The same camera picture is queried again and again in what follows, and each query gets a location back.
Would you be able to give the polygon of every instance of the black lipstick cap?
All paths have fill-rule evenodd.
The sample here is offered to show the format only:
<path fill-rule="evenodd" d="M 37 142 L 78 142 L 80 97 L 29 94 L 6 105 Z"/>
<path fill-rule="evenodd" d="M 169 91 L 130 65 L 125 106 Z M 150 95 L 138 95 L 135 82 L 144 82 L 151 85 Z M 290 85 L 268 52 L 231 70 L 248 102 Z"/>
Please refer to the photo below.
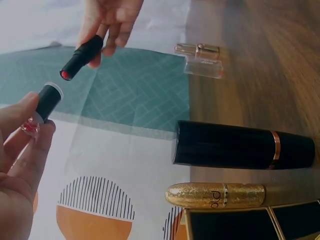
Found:
<path fill-rule="evenodd" d="M 73 52 L 71 59 L 60 70 L 60 76 L 66 81 L 71 81 L 83 66 L 87 65 L 101 52 L 103 45 L 104 40 L 98 35 L 82 44 Z"/>
<path fill-rule="evenodd" d="M 62 98 L 63 92 L 56 84 L 48 82 L 44 85 L 39 92 L 39 103 L 35 110 L 44 123 L 48 120 L 48 117 Z"/>
<path fill-rule="evenodd" d="M 173 164 L 231 169 L 311 167 L 315 143 L 305 136 L 239 126 L 178 121 Z"/>

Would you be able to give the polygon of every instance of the herringbone pattern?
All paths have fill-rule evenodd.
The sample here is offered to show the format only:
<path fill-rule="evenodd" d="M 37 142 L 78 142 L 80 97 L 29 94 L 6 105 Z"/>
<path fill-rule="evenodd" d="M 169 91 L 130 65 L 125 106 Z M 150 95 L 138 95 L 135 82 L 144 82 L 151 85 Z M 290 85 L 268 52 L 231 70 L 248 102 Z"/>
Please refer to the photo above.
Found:
<path fill-rule="evenodd" d="M 59 70 L 73 48 L 54 47 L 0 55 L 0 103 L 11 104 L 46 82 L 58 84 L 64 99 L 57 111 L 128 126 L 173 131 L 189 117 L 184 59 L 121 48 L 101 67 L 84 67 L 71 81 Z"/>

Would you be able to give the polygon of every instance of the rose gold ring band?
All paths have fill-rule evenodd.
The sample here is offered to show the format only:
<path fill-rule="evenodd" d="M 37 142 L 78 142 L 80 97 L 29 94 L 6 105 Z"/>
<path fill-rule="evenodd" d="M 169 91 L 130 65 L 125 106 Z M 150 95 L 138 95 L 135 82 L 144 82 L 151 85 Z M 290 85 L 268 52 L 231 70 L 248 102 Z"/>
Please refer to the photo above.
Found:
<path fill-rule="evenodd" d="M 272 134 L 273 139 L 274 139 L 275 150 L 274 150 L 273 160 L 272 160 L 272 162 L 271 162 L 271 164 L 270 164 L 268 169 L 274 169 L 275 168 L 275 164 L 279 160 L 280 151 L 281 151 L 281 144 L 280 144 L 280 138 L 279 138 L 278 133 L 276 131 L 271 131 L 271 134 Z"/>

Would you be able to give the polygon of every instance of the wooden table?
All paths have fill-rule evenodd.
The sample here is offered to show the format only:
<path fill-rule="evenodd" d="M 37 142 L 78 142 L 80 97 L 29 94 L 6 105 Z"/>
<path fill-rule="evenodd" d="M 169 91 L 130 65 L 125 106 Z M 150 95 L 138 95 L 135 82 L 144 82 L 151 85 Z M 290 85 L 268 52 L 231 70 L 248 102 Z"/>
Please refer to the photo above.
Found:
<path fill-rule="evenodd" d="M 320 199 L 319 10 L 319 0 L 192 0 L 187 43 L 229 54 L 224 79 L 190 76 L 191 120 L 310 136 L 318 152 L 311 169 L 192 167 L 191 181 L 262 183 L 267 205 Z"/>

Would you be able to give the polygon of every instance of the white fabric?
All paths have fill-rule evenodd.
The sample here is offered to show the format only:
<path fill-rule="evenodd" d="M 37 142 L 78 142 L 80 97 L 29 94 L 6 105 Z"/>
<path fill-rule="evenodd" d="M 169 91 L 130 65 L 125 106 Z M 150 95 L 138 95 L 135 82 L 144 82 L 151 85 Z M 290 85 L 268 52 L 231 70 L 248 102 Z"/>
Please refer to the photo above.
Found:
<path fill-rule="evenodd" d="M 144 0 L 128 48 L 174 54 L 185 40 L 190 0 Z M 0 0 L 0 54 L 62 44 L 74 47 L 81 0 Z"/>

